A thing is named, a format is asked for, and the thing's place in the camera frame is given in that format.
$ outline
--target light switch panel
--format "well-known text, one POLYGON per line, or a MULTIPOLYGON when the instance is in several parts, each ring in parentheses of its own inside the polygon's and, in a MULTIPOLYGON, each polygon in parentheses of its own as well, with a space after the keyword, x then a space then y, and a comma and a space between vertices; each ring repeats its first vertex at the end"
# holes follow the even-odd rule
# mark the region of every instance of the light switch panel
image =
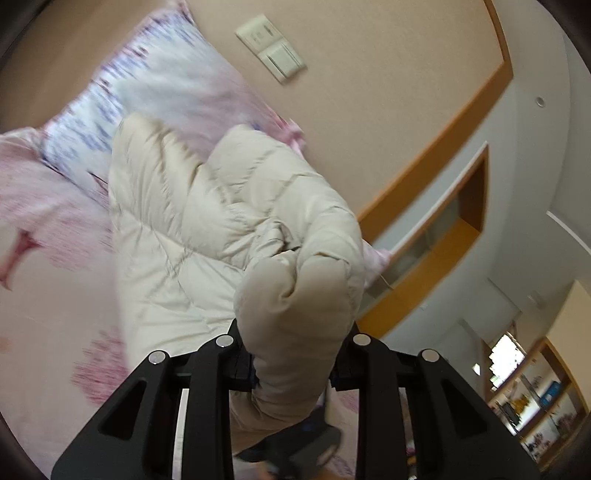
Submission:
POLYGON ((280 82, 306 66, 294 47, 265 15, 246 22, 236 30, 236 35, 280 82))
POLYGON ((283 37, 265 15, 246 22, 236 30, 236 35, 255 55, 283 37))
POLYGON ((284 38, 258 54, 277 80, 283 82, 305 65, 291 44, 284 38))

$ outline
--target wooden shelf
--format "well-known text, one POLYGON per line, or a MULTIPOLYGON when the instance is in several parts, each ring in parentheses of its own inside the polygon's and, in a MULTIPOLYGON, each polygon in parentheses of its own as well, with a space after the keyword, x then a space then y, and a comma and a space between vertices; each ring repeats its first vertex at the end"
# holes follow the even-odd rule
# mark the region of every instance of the wooden shelf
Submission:
POLYGON ((560 400, 564 398, 571 386, 571 382, 568 382, 566 385, 563 384, 560 393, 552 399, 552 402, 550 402, 548 408, 544 410, 540 407, 538 413, 536 413, 528 423, 523 425, 523 428, 517 430, 516 435, 521 439, 525 439, 538 425, 540 425, 540 423, 548 419, 548 417, 552 414, 552 409, 558 404, 560 400))
POLYGON ((521 374, 524 372, 524 370, 526 369, 526 367, 529 366, 529 364, 534 359, 534 357, 538 353, 540 353, 542 351, 542 348, 544 348, 545 346, 546 346, 546 339, 545 338, 542 338, 542 339, 538 340, 538 342, 534 345, 534 347, 532 348, 532 350, 525 356, 525 358, 517 366, 517 368, 515 369, 515 371, 507 378, 507 380, 505 380, 501 384, 501 386, 499 388, 497 388, 495 390, 494 395, 488 401, 488 406, 489 407, 493 407, 495 405, 496 401, 501 396, 501 394, 505 390, 507 390, 513 384, 513 382, 515 380, 517 380, 521 376, 521 374))
POLYGON ((538 465, 540 466, 540 471, 544 472, 548 469, 550 464, 560 456, 562 451, 570 445, 570 442, 577 436, 581 426, 583 425, 583 420, 585 419, 585 413, 579 413, 573 419, 573 427, 570 433, 566 437, 561 437, 556 440, 550 448, 544 452, 544 454, 538 459, 538 465))

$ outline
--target metal screw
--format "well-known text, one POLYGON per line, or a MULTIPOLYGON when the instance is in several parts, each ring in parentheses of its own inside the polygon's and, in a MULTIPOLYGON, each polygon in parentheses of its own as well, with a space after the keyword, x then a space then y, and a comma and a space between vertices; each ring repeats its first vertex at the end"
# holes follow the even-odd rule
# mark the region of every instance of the metal screw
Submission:
POLYGON ((231 335, 221 335, 216 338, 216 345, 221 347, 230 346, 234 343, 234 338, 231 335))
POLYGON ((148 361, 154 365, 161 364, 165 359, 166 353, 164 353, 162 350, 156 350, 155 352, 152 352, 148 355, 148 361))
POLYGON ((358 333, 353 337, 353 341, 355 342, 355 345, 367 346, 371 343, 371 338, 364 333, 358 333))
POLYGON ((432 364, 434 364, 435 362, 437 362, 439 360, 439 353, 437 353, 435 350, 423 350, 423 358, 427 361, 427 362, 431 362, 432 364))

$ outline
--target pillow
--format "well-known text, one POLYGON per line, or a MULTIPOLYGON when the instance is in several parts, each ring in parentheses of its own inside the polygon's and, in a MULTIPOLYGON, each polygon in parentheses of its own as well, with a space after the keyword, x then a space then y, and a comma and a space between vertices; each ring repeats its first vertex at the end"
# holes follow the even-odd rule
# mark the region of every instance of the pillow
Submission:
POLYGON ((203 38, 184 1, 144 20, 45 124, 43 161, 106 206, 113 135, 131 112, 163 120, 202 158, 237 124, 285 140, 281 119, 203 38))

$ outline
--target beige wall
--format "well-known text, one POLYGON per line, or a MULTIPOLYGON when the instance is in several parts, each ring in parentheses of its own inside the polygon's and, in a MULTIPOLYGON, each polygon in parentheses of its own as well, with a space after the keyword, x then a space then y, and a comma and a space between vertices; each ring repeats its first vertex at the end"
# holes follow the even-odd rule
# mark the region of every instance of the beige wall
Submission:
POLYGON ((570 286, 562 288, 551 296, 543 308, 530 307, 515 319, 517 328, 515 337, 526 352, 530 351, 539 339, 548 334, 569 294, 570 286))
MULTIPOLYGON (((163 0, 54 0, 0 74, 0 128, 37 126, 163 0)), ((189 0, 203 34, 304 129, 307 158, 360 212, 502 63, 482 0, 189 0), (234 30, 265 13, 308 65, 280 85, 234 30)))
POLYGON ((591 405, 591 296, 578 281, 573 283, 548 339, 591 405))

